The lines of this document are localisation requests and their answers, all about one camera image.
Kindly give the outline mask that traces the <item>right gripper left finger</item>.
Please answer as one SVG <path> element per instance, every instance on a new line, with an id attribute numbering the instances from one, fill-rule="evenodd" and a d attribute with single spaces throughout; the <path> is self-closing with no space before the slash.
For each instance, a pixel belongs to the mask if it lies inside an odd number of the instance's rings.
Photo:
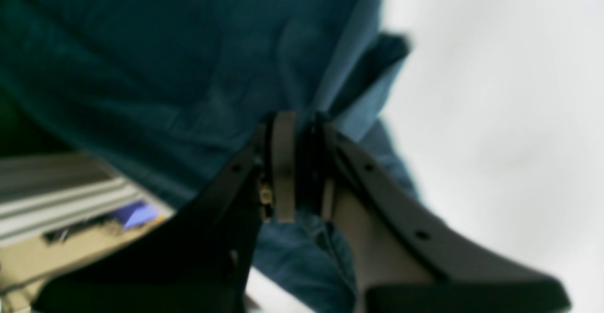
<path id="1" fill-rule="evenodd" d="M 295 113 L 262 121 L 203 192 L 158 228 L 50 280 L 35 313 L 242 313 L 259 229 L 295 220 Z"/>

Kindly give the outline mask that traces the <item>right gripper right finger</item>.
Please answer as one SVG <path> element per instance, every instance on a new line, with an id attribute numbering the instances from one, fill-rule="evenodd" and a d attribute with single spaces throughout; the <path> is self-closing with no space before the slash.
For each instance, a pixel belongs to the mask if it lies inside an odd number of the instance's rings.
<path id="1" fill-rule="evenodd" d="M 320 217 L 345 238 L 357 313 L 566 313 L 561 282 L 468 240 L 411 199 L 360 145 L 318 117 Z"/>

